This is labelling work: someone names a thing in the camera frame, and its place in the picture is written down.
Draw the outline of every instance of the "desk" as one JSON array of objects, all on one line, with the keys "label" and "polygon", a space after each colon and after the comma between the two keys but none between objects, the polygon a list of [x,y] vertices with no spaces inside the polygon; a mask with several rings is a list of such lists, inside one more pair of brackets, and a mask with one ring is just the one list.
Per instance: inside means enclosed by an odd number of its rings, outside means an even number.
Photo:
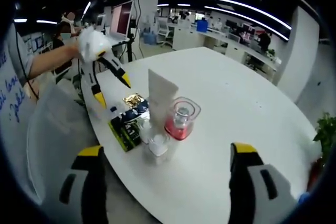
[{"label": "desk", "polygon": [[143,160],[140,145],[125,153],[106,121],[89,117],[105,155],[129,192],[154,217],[170,223],[227,223],[230,214],[230,144],[254,146],[291,184],[306,191],[310,162],[303,146],[315,130],[277,87],[245,66],[207,48],[169,52],[124,65],[132,90],[109,71],[97,75],[107,104],[128,94],[148,94],[148,69],[176,83],[202,111],[174,158],[159,166]]},{"label": "desk", "polygon": [[[168,23],[168,26],[177,28],[177,24]],[[275,63],[273,61],[271,61],[271,59],[269,57],[258,53],[257,51],[253,50],[252,48],[250,48],[248,46],[242,45],[238,42],[235,42],[234,40],[231,40],[231,39],[227,38],[225,33],[222,33],[220,31],[213,30],[213,29],[208,30],[206,33],[196,31],[195,28],[185,29],[185,30],[186,31],[192,31],[193,33],[203,35],[204,37],[209,37],[209,38],[213,38],[213,39],[228,43],[230,45],[230,47],[236,47],[239,50],[242,50],[245,53],[248,53],[248,54],[252,55],[253,57],[257,58],[258,60],[260,60],[264,64],[268,65],[274,71],[277,70],[277,66],[275,65]],[[197,38],[194,39],[194,43],[191,43],[192,46],[198,46],[198,47],[202,46],[203,44],[204,44],[204,41],[202,43],[202,41],[200,41],[200,39],[197,39]]]}]

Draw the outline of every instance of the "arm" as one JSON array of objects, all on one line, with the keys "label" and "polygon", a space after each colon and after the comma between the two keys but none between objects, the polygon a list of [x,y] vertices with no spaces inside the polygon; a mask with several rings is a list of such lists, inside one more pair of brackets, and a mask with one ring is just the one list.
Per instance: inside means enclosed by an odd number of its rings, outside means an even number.
[{"label": "arm", "polygon": [[77,54],[77,43],[75,43],[37,55],[33,58],[28,78],[33,79],[44,72],[51,71],[73,59]]}]

